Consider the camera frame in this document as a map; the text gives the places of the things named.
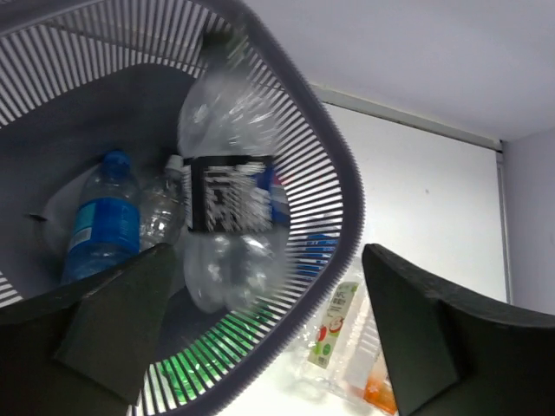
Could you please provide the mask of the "small blue label water bottle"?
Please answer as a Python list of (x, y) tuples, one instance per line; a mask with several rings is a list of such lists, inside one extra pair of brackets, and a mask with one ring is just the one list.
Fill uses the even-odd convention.
[(296, 247), (299, 252), (296, 272), (306, 278), (314, 278), (327, 265), (338, 243), (338, 234), (316, 234), (307, 237)]

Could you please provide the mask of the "blue cap water bottle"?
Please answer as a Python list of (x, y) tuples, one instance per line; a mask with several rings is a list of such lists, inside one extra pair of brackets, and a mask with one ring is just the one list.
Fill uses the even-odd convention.
[(80, 195), (61, 283), (110, 269), (140, 251), (140, 187), (122, 150), (106, 153)]

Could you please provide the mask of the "clear bottle dark blue label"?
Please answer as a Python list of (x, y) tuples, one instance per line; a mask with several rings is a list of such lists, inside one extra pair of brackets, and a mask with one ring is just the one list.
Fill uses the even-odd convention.
[(278, 127), (249, 78), (246, 40), (204, 36), (205, 72), (180, 110), (187, 241), (184, 277), (208, 313), (248, 309), (284, 280), (289, 218), (272, 185)]

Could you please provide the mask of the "green soda bottle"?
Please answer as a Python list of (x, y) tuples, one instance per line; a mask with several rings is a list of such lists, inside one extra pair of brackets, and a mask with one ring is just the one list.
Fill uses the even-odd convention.
[(260, 342), (275, 317), (265, 308), (228, 312), (190, 346), (159, 363), (176, 405), (195, 400), (227, 375)]

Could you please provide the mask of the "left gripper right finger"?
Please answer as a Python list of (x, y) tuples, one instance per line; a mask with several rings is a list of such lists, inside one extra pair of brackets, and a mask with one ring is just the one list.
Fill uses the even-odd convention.
[(552, 415), (554, 317), (483, 296), (379, 244), (362, 264), (401, 415)]

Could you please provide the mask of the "tall orange juice bottle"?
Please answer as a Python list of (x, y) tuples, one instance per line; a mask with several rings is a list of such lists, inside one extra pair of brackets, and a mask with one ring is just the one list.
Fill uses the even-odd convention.
[(397, 414), (398, 409), (395, 402), (393, 387), (382, 353), (379, 353), (375, 358), (362, 397), (370, 405), (381, 409), (388, 415)]

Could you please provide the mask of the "large clear water bottle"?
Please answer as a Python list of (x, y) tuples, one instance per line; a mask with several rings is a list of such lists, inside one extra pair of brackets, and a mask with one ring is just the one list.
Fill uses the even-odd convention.
[(378, 346), (362, 262), (356, 260), (292, 343), (293, 392), (314, 402), (328, 393), (361, 397)]

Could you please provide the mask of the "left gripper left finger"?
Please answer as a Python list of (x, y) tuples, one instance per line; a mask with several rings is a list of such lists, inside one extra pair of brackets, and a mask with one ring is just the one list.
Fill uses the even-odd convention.
[(158, 244), (1, 310), (3, 415), (124, 415), (160, 336), (176, 257)]

